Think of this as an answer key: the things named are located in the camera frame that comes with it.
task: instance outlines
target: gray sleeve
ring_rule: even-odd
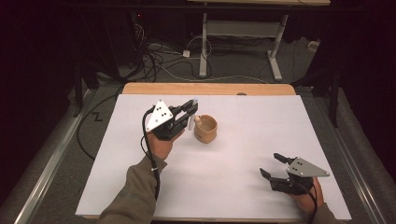
[[[315,219],[313,224],[341,224],[345,223],[344,221],[340,221],[335,219],[334,214],[330,211],[329,206],[324,203],[321,207],[318,208],[317,214],[315,215]]]
[[[155,158],[159,172],[166,162]],[[151,161],[143,158],[128,169],[125,186],[102,212],[97,223],[150,223],[155,212],[155,180]]]

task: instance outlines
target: desk leg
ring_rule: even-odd
[[[206,60],[207,60],[207,52],[206,52],[206,37],[207,37],[207,13],[204,13],[204,19],[202,22],[202,51],[201,51],[201,60],[199,65],[199,77],[206,77]]]
[[[279,24],[279,27],[278,27],[277,33],[276,33],[274,49],[267,51],[268,60],[270,61],[275,81],[282,80],[282,76],[280,75],[279,66],[277,65],[277,62],[276,62],[276,53],[277,53],[277,49],[279,48],[280,41],[282,40],[283,32],[285,31],[286,22],[288,21],[288,16],[289,15],[284,15],[282,17],[282,22]]]

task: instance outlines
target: white desk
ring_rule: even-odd
[[[196,95],[120,95],[76,212],[97,217],[125,182],[128,167],[144,156],[139,144],[144,112],[163,99],[182,105]],[[277,152],[302,157],[332,174],[299,96],[200,95],[197,114],[219,124],[208,145],[186,131],[162,173],[154,219],[295,222],[302,213],[289,196],[271,190],[259,168],[287,177]],[[334,176],[320,179],[325,200],[340,219],[350,219]]]
[[[189,0],[192,2],[208,3],[241,3],[241,4],[264,4],[264,5],[302,5],[302,6],[328,6],[330,0]],[[206,39],[208,35],[233,35],[233,36],[255,36],[274,37],[274,47],[267,51],[267,56],[274,79],[282,80],[279,66],[276,61],[276,53],[282,40],[283,32],[286,28],[288,15],[283,15],[280,22],[255,22],[255,21],[209,21],[207,13],[204,13],[202,31],[202,51],[200,60],[200,77],[206,77],[207,47]]]

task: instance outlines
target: black cable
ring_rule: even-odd
[[[147,151],[145,151],[145,148],[143,147],[143,139],[145,139],[145,136],[142,136],[142,138],[140,139],[140,146],[142,147],[143,152],[149,158],[149,154],[147,153]]]
[[[315,215],[317,214],[318,211],[318,195],[317,195],[317,189],[315,188],[315,185],[313,186],[314,190],[315,190],[315,197],[314,195],[311,193],[311,191],[309,191],[308,189],[306,189],[302,184],[300,184],[297,181],[293,181],[291,184],[297,184],[299,187],[301,187],[302,189],[304,189],[306,191],[306,193],[309,195],[309,197],[311,197],[312,202],[314,203],[314,212],[312,213],[311,217],[308,219],[307,224],[312,224],[314,219],[315,219]]]
[[[142,119],[142,129],[143,129],[143,138],[146,141],[146,147],[148,148],[148,154],[146,154],[148,156],[148,158],[151,160],[151,171],[154,172],[154,177],[155,180],[157,181],[157,186],[155,187],[155,200],[158,199],[158,195],[160,194],[160,186],[161,186],[161,179],[160,179],[160,173],[158,172],[158,166],[157,166],[157,162],[154,160],[154,157],[152,156],[151,153],[151,148],[149,146],[149,139],[148,139],[148,134],[146,133],[146,128],[145,128],[145,123],[146,123],[146,117],[148,116],[148,114],[152,113],[152,111],[154,111],[154,107],[153,106],[150,110],[146,111],[145,115],[143,116]]]
[[[123,88],[123,86],[119,87],[116,91],[115,94],[112,94],[110,96],[108,96],[107,98],[105,98],[104,100],[102,100],[99,104],[97,104],[96,106],[94,106],[85,116],[84,118],[82,118],[81,122],[79,123],[78,127],[77,127],[77,141],[78,141],[78,145],[81,148],[81,150],[85,153],[85,155],[87,155],[90,159],[92,159],[93,161],[95,161],[95,157],[93,155],[91,155],[86,149],[85,147],[82,145],[81,143],[81,139],[79,138],[79,131],[81,129],[82,124],[84,123],[85,119],[91,114],[91,112],[96,109],[99,105],[103,104],[104,102],[106,102],[107,100],[115,97],[114,99],[117,101],[117,97],[120,94],[120,90]]]

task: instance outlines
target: white table surface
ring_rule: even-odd
[[[183,105],[195,96],[122,94],[81,196],[76,214],[98,216],[125,183],[129,166],[144,156],[142,117],[159,99]],[[206,145],[186,130],[177,139],[161,175],[154,219],[201,221],[295,221],[303,213],[291,198],[272,191],[261,176],[288,177],[287,164],[273,154],[301,157],[331,173],[319,179],[336,218],[351,216],[300,96],[200,95],[197,115],[219,125]]]

